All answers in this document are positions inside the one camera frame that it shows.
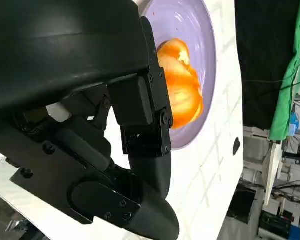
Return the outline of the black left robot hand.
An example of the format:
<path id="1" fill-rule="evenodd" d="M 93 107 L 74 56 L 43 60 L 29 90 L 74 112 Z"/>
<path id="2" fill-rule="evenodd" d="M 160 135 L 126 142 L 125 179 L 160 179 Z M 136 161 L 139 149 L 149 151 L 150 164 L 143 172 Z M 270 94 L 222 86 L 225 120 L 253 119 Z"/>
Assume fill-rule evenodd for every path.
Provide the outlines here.
<path id="1" fill-rule="evenodd" d="M 153 240 L 174 120 L 152 26 L 132 0 L 0 0 L 0 153 L 11 181 L 81 224 Z"/>

